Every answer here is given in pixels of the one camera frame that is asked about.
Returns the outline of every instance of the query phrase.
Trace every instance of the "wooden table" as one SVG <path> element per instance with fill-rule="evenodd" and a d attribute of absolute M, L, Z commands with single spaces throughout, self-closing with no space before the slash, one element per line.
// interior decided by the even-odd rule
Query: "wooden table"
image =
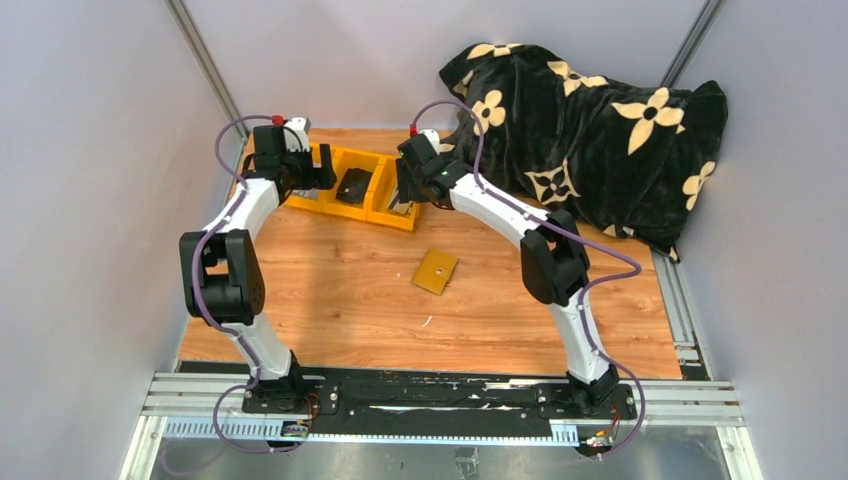
<path fill-rule="evenodd" d="M 393 154 L 406 135 L 316 129 L 310 140 Z M 644 267 L 636 278 L 592 290 L 608 353 L 637 375 L 680 378 L 648 248 L 586 225 L 580 230 Z M 410 283 L 430 247 L 459 258 L 440 296 Z M 405 232 L 283 206 L 259 233 L 256 250 L 265 311 L 303 364 L 527 374 L 567 369 L 547 308 L 521 281 L 518 251 L 461 213 L 427 205 L 416 231 Z M 591 249 L 589 256 L 592 278 L 627 268 Z M 180 359 L 242 361 L 228 338 L 199 319 L 189 321 Z"/>

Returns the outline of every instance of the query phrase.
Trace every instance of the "black cloth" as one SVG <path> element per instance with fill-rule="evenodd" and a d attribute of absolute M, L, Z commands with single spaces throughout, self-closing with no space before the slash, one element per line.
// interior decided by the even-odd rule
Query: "black cloth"
<path fill-rule="evenodd" d="M 694 91 L 583 76 L 536 45 L 472 45 L 440 71 L 483 120 L 481 172 L 497 187 L 678 261 L 675 242 L 715 168 L 727 101 Z M 473 163 L 479 132 L 459 113 L 440 145 Z"/>

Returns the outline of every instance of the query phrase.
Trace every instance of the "gray floor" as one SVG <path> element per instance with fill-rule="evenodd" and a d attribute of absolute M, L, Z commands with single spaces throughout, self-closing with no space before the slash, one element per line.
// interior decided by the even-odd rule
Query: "gray floor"
<path fill-rule="evenodd" d="M 626 431 L 622 429 L 620 437 Z M 166 445 L 176 471 L 197 468 L 221 451 L 217 440 Z M 296 452 L 246 455 L 227 449 L 208 468 L 179 478 L 204 479 L 729 479 L 715 429 L 649 427 L 600 464 L 577 462 L 557 447 L 454 447 L 448 445 L 306 444 Z M 152 478 L 178 478 L 157 464 Z"/>

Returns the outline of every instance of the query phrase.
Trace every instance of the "plush fabric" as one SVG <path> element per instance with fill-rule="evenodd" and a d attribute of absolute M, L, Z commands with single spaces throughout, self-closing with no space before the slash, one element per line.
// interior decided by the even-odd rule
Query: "plush fabric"
<path fill-rule="evenodd" d="M 472 45 L 439 72 L 483 123 L 483 175 L 499 188 L 679 261 L 674 244 L 715 168 L 727 119 L 719 85 L 639 88 L 580 75 L 535 45 Z M 442 140 L 473 162 L 472 117 Z"/>

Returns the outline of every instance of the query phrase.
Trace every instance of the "wood grain surface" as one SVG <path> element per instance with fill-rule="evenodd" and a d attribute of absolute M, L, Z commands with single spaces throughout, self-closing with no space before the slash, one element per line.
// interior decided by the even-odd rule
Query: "wood grain surface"
<path fill-rule="evenodd" d="M 314 129 L 310 141 L 394 154 L 405 135 Z M 586 225 L 580 231 L 644 267 L 636 278 L 592 290 L 608 353 L 637 375 L 680 378 L 648 248 Z M 459 258 L 442 295 L 410 283 L 431 247 Z M 518 251 L 464 214 L 426 205 L 416 231 L 405 232 L 283 206 L 259 233 L 256 250 L 265 311 L 302 364 L 524 374 L 567 369 L 547 308 L 521 281 Z M 628 268 L 591 249 L 589 255 L 592 278 Z M 189 320 L 180 359 L 242 361 L 227 337 L 199 319 Z"/>

